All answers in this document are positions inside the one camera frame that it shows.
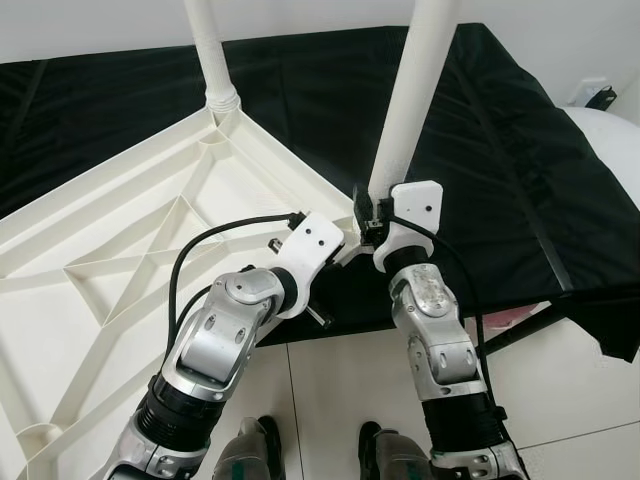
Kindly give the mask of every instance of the black cable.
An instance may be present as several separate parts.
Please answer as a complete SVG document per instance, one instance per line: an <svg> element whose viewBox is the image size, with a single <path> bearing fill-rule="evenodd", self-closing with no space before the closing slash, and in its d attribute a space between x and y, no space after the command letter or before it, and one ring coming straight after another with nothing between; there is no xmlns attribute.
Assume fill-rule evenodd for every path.
<svg viewBox="0 0 640 480"><path fill-rule="evenodd" d="M187 318L187 315L189 314L189 310L191 310L191 308L193 308L193 306L196 304L196 302L198 300L200 300L207 293L209 293L209 290L211 290L211 285L207 285L202 290L200 290L198 293L196 293L193 297L191 297L191 299L184 306L184 308L182 309L182 312L180 313L180 316L178 317L178 323L177 323L177 328L176 328L178 333L180 333L180 328L182 328L182 324L184 323L184 320Z"/></svg>
<svg viewBox="0 0 640 480"><path fill-rule="evenodd" d="M173 264L173 270L171 270L171 280L169 281L169 330L167 333L167 350L165 352L165 360L169 355L169 352L173 348L173 344L176 341L176 337L178 336L178 323L176 321L176 303L178 296L178 275L180 274L180 269L182 268L182 264L189 252L201 241L217 235L222 232L226 232L227 230L231 230L233 228L244 227L246 225L253 225L256 223L269 223L269 222L280 222L283 220L291 220L296 216L295 213L287 213L283 215L269 215L264 217L253 217L246 218L244 220L238 220L235 222L230 222L225 225L220 225L219 227L214 227L206 232L202 232L200 235L192 238L189 243L187 243L180 253L178 254L178 258L176 258L175 263Z"/></svg>
<svg viewBox="0 0 640 480"><path fill-rule="evenodd" d="M454 260L458 262L458 266L460 267L460 270L462 271L465 277L465 280L469 286L469 292L471 293L474 317L476 319L476 332L478 335L478 358L480 359L480 369L482 370L482 375L484 376L484 382L487 385L487 394L489 395L489 400L491 401L491 403L493 404L493 407L495 408L496 401L493 396L493 387L491 386L491 378L489 377L489 365L487 363L487 351L484 344L484 326L483 326L483 320L482 320L482 312L480 311L480 300L478 298L478 291L476 290L476 285L473 282L473 278L471 277L469 270L467 270L467 266L465 265L464 260L462 259L462 257L460 256L460 254L457 252L455 248L453 248L451 245L449 245L449 243L447 243L446 241L438 237L436 234L430 232L426 228L423 228L420 225L416 225L415 223L405 220L404 218L396 217L395 215L392 215L389 218L389 221L395 222L398 225L402 225L403 227L410 228L411 230L414 230L420 233L421 235L424 235L425 237L429 238L434 244L438 244L442 248L447 250L451 254L451 256L454 258Z"/></svg>

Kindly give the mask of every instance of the white floor tile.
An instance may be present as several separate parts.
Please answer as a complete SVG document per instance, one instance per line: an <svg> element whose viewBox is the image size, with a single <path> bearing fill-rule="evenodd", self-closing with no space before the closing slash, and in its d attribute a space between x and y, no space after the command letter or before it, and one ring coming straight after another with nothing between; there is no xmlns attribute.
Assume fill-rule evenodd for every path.
<svg viewBox="0 0 640 480"><path fill-rule="evenodd" d="M638 358L603 356L569 320L496 352L489 367L520 448L640 420Z"/></svg>
<svg viewBox="0 0 640 480"><path fill-rule="evenodd" d="M531 480L640 480L640 424L520 451Z"/></svg>
<svg viewBox="0 0 640 480"><path fill-rule="evenodd" d="M431 448L396 330L294 343L289 354L305 480L359 478L367 420Z"/></svg>
<svg viewBox="0 0 640 480"><path fill-rule="evenodd" d="M244 417L271 415L278 423L288 480L301 480L300 451L291 394L287 347L258 348L232 399L213 430L212 444L195 479L210 480L224 447L238 434Z"/></svg>

